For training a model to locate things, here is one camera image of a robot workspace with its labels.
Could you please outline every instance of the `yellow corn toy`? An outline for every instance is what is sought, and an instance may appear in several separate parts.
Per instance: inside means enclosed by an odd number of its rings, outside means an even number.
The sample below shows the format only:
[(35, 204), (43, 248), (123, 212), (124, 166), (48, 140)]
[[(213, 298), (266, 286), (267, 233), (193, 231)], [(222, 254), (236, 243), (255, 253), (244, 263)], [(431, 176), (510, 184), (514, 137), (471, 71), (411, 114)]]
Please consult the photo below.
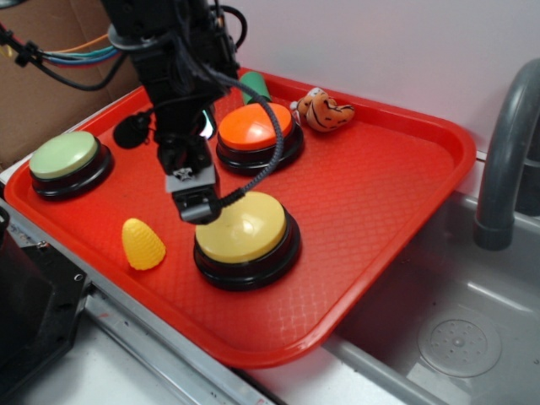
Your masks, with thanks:
[(143, 221), (128, 219), (121, 229), (127, 261), (135, 270), (156, 267), (165, 257), (165, 245)]

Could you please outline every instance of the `cardboard box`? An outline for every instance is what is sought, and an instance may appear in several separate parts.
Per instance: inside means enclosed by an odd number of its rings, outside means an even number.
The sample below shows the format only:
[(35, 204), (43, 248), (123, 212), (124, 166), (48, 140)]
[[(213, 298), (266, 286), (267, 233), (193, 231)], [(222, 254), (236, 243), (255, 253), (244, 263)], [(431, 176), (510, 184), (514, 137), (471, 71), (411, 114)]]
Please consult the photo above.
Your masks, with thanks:
[[(29, 0), (0, 10), (0, 22), (20, 41), (33, 41), (45, 51), (84, 44), (105, 34), (110, 24), (100, 0)], [(78, 83), (96, 84), (112, 63), (55, 70)], [(0, 69), (0, 171), (138, 86), (129, 61), (105, 89), (95, 92), (60, 84), (31, 65), (21, 68), (13, 58), (0, 56)]]

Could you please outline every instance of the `tray rim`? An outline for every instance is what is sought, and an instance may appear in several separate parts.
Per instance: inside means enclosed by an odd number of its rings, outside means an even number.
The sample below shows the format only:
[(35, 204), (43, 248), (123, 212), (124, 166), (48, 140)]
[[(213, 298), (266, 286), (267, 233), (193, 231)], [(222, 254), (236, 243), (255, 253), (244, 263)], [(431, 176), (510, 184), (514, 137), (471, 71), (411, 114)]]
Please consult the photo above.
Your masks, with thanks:
[[(301, 97), (309, 89), (315, 87), (287, 78), (280, 78), (268, 73), (262, 74), (265, 77), (265, 80), (267, 80), (268, 88), (275, 92), (275, 97), (280, 97), (279, 92), (281, 90), (284, 91), (284, 89), (287, 89), (288, 91), (287, 98), (290, 98), (290, 92), (292, 92), (293, 95), (298, 95)], [(358, 300), (360, 300), (365, 291), (367, 291), (367, 289), (376, 281), (378, 276), (384, 272), (387, 263), (389, 263), (393, 257), (395, 257), (397, 253), (408, 243), (408, 241), (413, 238), (416, 232), (418, 232), (418, 230), (430, 218), (435, 210), (452, 193), (461, 179), (472, 168), (474, 161), (476, 160), (476, 146), (469, 133), (453, 122), (434, 116), (425, 115), (416, 111), (403, 109), (401, 107), (384, 104), (378, 101), (347, 95), (333, 90), (329, 90), (329, 94), (331, 94), (332, 97), (335, 97), (338, 103), (353, 100), (354, 102), (352, 104), (360, 110), (363, 108), (368, 108), (371, 110), (377, 110), (381, 114), (387, 114), (388, 116), (398, 117), (405, 120), (415, 120), (432, 128), (437, 127), (444, 134), (453, 135), (452, 142), (454, 142), (454, 144), (451, 146), (460, 150), (458, 150), (457, 153), (450, 154), (454, 159), (454, 170), (451, 172), (451, 174), (439, 184), (439, 187), (429, 196), (429, 198), (424, 200), (422, 207), (419, 208), (418, 211), (408, 219), (404, 226), (393, 235), (391, 240), (383, 249), (381, 249), (375, 259), (364, 268), (364, 271), (361, 272), (354, 282), (348, 287), (348, 289), (341, 294), (338, 302), (301, 339), (287, 344), (282, 348), (262, 352), (232, 348), (223, 339), (216, 336), (213, 331), (209, 331), (207, 329), (205, 329), (205, 333), (203, 334), (204, 336), (197, 332), (197, 339), (194, 340), (192, 339), (194, 333), (192, 329), (198, 329), (198, 326), (195, 320), (193, 320), (190, 316), (180, 313), (182, 321), (171, 321), (171, 319), (179, 317), (179, 311), (168, 302), (161, 302), (162, 306), (159, 310), (162, 311), (162, 316), (159, 316), (155, 313), (155, 311), (152, 310), (151, 307), (149, 307), (149, 304), (150, 306), (152, 304), (149, 301), (152, 301), (152, 299), (145, 297), (146, 289), (143, 286), (134, 282), (134, 280), (130, 278), (120, 277), (120, 273), (118, 274), (119, 277), (111, 277), (109, 273), (105, 274), (98, 268), (96, 268), (96, 271), (116, 284), (135, 300), (141, 302), (141, 304), (146, 306), (156, 316), (163, 319), (163, 315), (165, 315), (168, 319), (164, 319), (164, 321), (169, 323), (179, 333), (192, 340), (195, 344), (212, 355), (214, 358), (226, 363), (227, 365), (245, 369), (271, 367), (297, 359), (300, 356), (307, 354), (312, 349), (318, 347), (332, 333), (333, 328), (345, 317), (348, 310), (352, 308), (352, 306), (354, 306)], [(110, 125), (106, 125), (106, 128), (103, 128), (102, 130), (100, 129), (100, 123), (107, 121), (104, 119), (104, 116), (108, 114), (112, 114), (116, 117), (118, 117), (118, 114), (127, 116), (136, 110), (140, 110), (146, 104), (148, 104), (148, 97), (146, 96), (144, 88), (139, 87), (132, 93), (124, 96), (106, 107), (104, 110), (100, 111), (99, 114), (90, 117), (88, 120), (81, 123), (80, 126), (77, 126), (76, 129), (84, 130), (85, 128), (95, 126), (98, 127), (97, 131), (99, 131), (99, 133), (103, 133), (105, 130), (111, 127)], [(359, 114), (357, 114), (355, 119), (357, 121), (362, 121)], [(6, 200), (29, 220), (40, 226), (53, 237), (57, 238), (61, 243), (65, 243), (67, 233), (63, 231), (62, 228), (56, 227), (47, 217), (40, 216), (39, 212), (34, 210), (32, 207), (26, 206), (24, 200), (21, 199), (19, 194), (16, 192), (16, 187), (21, 182), (19, 179), (21, 179), (22, 176), (25, 176), (27, 170), (29, 170), (28, 166), (29, 163), (26, 162), (13, 174), (11, 180), (6, 185)], [(21, 210), (21, 206), (27, 207), (28, 209)], [(92, 267), (96, 267), (94, 260), (88, 260), (88, 254), (90, 254), (93, 259), (95, 259), (96, 256), (83, 244), (78, 243), (78, 241), (70, 240), (69, 243), (65, 243), (65, 246), (72, 250), (74, 254), (81, 257), (84, 261), (88, 262)], [(97, 257), (97, 259), (99, 267), (110, 265), (108, 260), (102, 259), (101, 257)]]

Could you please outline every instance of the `plush toy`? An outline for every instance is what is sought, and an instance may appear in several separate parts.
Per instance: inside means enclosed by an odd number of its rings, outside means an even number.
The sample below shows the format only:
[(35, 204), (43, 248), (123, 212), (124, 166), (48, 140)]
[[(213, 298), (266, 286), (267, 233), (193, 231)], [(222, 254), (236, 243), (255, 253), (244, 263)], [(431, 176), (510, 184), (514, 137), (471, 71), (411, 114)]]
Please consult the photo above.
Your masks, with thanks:
[(351, 121), (354, 107), (338, 105), (326, 91), (315, 87), (300, 100), (291, 103), (293, 113), (300, 116), (301, 122), (318, 132), (330, 132)]

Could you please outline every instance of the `stainless steel sink basin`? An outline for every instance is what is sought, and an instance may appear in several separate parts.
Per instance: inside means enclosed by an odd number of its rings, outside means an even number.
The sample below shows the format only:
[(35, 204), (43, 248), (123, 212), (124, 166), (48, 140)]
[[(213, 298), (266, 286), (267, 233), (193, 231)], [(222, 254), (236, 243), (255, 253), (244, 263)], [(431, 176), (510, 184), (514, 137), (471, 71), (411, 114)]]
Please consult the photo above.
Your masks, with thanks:
[(485, 251), (475, 208), (453, 194), (327, 344), (411, 403), (540, 401), (540, 222), (517, 214), (511, 247)]

